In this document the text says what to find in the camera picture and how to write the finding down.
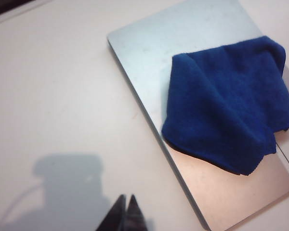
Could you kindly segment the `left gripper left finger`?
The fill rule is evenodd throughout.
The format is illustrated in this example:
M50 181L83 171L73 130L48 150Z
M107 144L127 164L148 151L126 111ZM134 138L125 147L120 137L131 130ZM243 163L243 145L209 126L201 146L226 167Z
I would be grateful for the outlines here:
M112 205L96 231L122 231L126 213L126 195L121 194Z

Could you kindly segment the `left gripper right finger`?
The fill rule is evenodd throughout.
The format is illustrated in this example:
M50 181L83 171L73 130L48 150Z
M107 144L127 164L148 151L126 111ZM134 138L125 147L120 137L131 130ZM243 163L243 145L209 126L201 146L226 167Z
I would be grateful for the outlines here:
M126 231L146 231L147 225L145 217L138 206L135 195L130 198L126 216L125 216L125 230Z

